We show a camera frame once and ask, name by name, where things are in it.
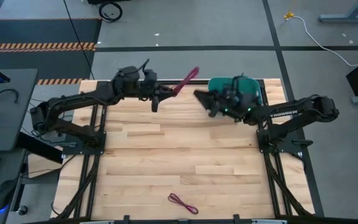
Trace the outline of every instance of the wooden tabletop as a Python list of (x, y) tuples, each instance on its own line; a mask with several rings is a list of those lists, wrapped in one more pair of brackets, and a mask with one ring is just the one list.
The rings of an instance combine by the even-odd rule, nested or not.
[[(80, 91), (94, 90), (96, 82), (82, 81)], [(285, 102), (279, 79), (264, 82), (270, 105)], [(227, 117), (210, 118), (193, 96), (195, 89), (206, 86), (184, 87), (176, 98), (161, 102), (158, 113), (151, 112), (150, 102), (137, 99), (108, 108), (106, 150), (100, 159), (92, 220), (122, 220), (124, 215), (132, 220), (274, 217), (257, 128)], [(89, 124), (91, 111), (91, 107), (76, 110), (73, 122)], [(303, 164), (288, 154), (281, 157), (288, 188), (313, 213)], [(82, 162), (83, 156), (76, 156), (62, 170), (54, 202), (57, 212), (77, 191)], [(200, 213), (192, 215), (169, 202), (170, 193)]]

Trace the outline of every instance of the gray desk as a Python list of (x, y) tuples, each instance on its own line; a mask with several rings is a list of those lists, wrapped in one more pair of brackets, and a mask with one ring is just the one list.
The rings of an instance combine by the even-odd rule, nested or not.
[[(1, 70), (11, 79), (9, 83), (0, 84), (0, 91), (14, 88), (19, 92), (19, 102), (14, 103), (15, 94), (0, 94), (0, 184), (5, 180), (15, 179), (22, 172), (26, 151), (36, 153), (55, 162), (62, 163), (61, 152), (26, 134), (21, 133), (21, 126), (27, 112), (38, 71), (35, 69)], [(14, 196), (14, 206), (0, 212), (0, 223), (5, 223), (7, 214), (20, 202), (24, 185), (21, 179)]]

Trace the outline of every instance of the concrete floor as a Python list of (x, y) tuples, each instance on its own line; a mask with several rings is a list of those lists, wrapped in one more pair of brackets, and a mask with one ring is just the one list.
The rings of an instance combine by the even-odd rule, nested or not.
[[(280, 45), (314, 45), (300, 21), (282, 26), (283, 15), (291, 2), (268, 1)], [(357, 0), (295, 1), (292, 10), (305, 18), (310, 32), (322, 44), (358, 45), (358, 24), (320, 24), (316, 20), (324, 13), (345, 13), (355, 2)], [(73, 17), (98, 16), (96, 7), (80, 0), (67, 0), (67, 3)], [(124, 10), (122, 19), (112, 24), (103, 23), (98, 47), (273, 45), (259, 0), (133, 0), (120, 5)], [(5, 0), (0, 10), (0, 18), (6, 19), (54, 17), (67, 17), (62, 1)], [(340, 54), (350, 63), (358, 63), (358, 51)], [(306, 138), (314, 141), (309, 150), (324, 214), (358, 218), (358, 106), (351, 104), (352, 91), (345, 78), (354, 68), (329, 52), (292, 51), (284, 52), (283, 56), (295, 98), (314, 93), (328, 95), (341, 112), (332, 123), (305, 128)], [(97, 52), (93, 72), (97, 79), (110, 79), (118, 68), (140, 65), (146, 58), (151, 59), (149, 67), (159, 78), (181, 78), (195, 65), (201, 68), (200, 78), (231, 77), (242, 72), (254, 78), (282, 78), (274, 51), (247, 50)], [(47, 99), (77, 91), (78, 85), (37, 86), (33, 97)], [(30, 129), (29, 120), (24, 126)], [(56, 176), (49, 177), (48, 181), (49, 185), (26, 187), (23, 204), (30, 206), (28, 215), (19, 217), (12, 213), (8, 223), (49, 217)]]

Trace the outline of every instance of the black metal frame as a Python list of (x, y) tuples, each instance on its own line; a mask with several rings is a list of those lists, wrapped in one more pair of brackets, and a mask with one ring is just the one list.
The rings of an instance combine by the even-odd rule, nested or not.
[[(179, 80), (177, 80), (177, 81), (176, 80), (160, 80), (158, 82), (161, 84), (164, 84), (164, 85), (176, 85), (180, 81)], [(262, 101), (264, 102), (264, 104), (267, 105), (268, 101), (267, 101), (267, 95), (266, 95), (266, 91), (265, 91), (264, 81), (258, 80), (258, 82), (259, 82), (260, 89), (262, 92)], [(208, 80), (192, 80), (189, 82), (189, 85), (207, 85), (207, 84), (208, 84)], [(94, 122), (96, 120), (97, 109), (98, 109), (98, 107), (94, 106), (93, 111), (92, 111), (91, 125), (93, 127), (94, 127)], [(106, 120), (106, 113), (107, 113), (107, 106), (104, 106), (103, 112), (102, 112), (101, 124), (100, 124), (100, 129), (102, 131), (104, 131), (104, 122)], [(277, 170), (275, 170), (273, 168), (272, 162), (270, 160), (270, 152), (262, 152), (262, 154), (265, 159), (266, 171), (268, 173), (268, 176), (267, 176), (268, 185), (269, 185), (269, 189), (270, 189), (270, 196), (272, 198), (272, 205), (273, 205), (273, 212), (275, 215), (275, 219), (271, 219), (271, 220), (240, 219), (239, 215), (234, 214), (233, 219), (225, 219), (225, 220), (130, 220), (129, 215), (125, 215), (123, 217), (123, 220), (114, 220), (114, 223), (118, 223), (118, 224), (129, 224), (129, 223), (133, 223), (133, 224), (135, 224), (135, 223), (138, 223), (138, 224), (146, 224), (146, 223), (161, 223), (161, 224), (169, 224), (169, 223), (177, 223), (177, 224), (225, 223), (225, 224), (228, 224), (228, 223), (233, 223), (233, 224), (240, 224), (240, 223), (274, 223), (273, 221), (277, 221), (277, 223), (309, 223), (309, 224), (314, 224), (314, 223), (347, 223), (347, 224), (355, 223), (356, 224), (356, 223), (358, 223), (358, 220), (353, 220), (353, 219), (325, 218), (325, 217), (311, 216), (311, 215), (308, 215), (307, 212), (303, 213), (299, 217), (293, 216), (290, 201), (293, 202), (294, 200), (296, 201), (296, 199), (294, 198), (294, 196), (291, 194), (291, 192), (287, 189), (287, 187), (285, 185), (284, 171), (283, 171), (282, 162), (281, 162), (281, 158), (280, 158), (280, 152), (278, 152), (278, 151), (272, 152), (272, 155), (275, 158), (275, 165), (276, 165)], [(100, 159), (99, 155), (94, 157), (94, 162), (96, 162), (96, 168), (98, 168), (99, 159)], [(310, 164), (309, 157), (304, 157), (302, 161), (304, 161), (304, 164), (305, 163)], [(88, 170), (88, 163), (89, 163), (89, 156), (84, 156), (83, 165), (82, 165), (82, 169), (81, 169), (79, 188), (83, 185), (83, 182), (85, 180), (86, 173)], [(305, 168), (305, 174), (306, 174), (306, 178), (307, 178), (308, 173), (309, 174), (313, 173), (313, 171), (311, 169), (306, 171), (305, 165), (304, 165), (304, 168)], [(90, 220), (91, 214), (92, 214), (92, 209), (93, 209), (93, 199), (94, 199), (94, 194), (95, 194), (95, 189), (96, 189), (96, 177), (97, 177), (97, 175), (95, 175), (95, 177), (91, 181), (91, 185), (89, 188), (88, 203), (87, 203), (85, 217), (80, 217), (80, 210), (81, 210), (81, 203), (82, 203), (82, 201), (81, 201), (82, 198), (81, 198), (78, 201), (78, 203), (76, 204), (74, 218), (61, 219), (61, 220), (50, 220), (50, 221), (38, 222), (38, 223), (39, 224), (41, 224), (41, 223), (68, 223), (68, 222), (80, 223), (79, 221), (76, 222), (76, 220), (80, 220), (82, 218)], [(286, 215), (282, 215), (280, 213), (280, 206), (278, 204), (277, 192), (276, 192), (276, 188), (275, 188), (276, 184), (282, 190)], [(319, 198), (317, 198), (317, 200), (313, 200), (314, 206), (316, 206), (314, 204), (315, 202), (320, 202)]]

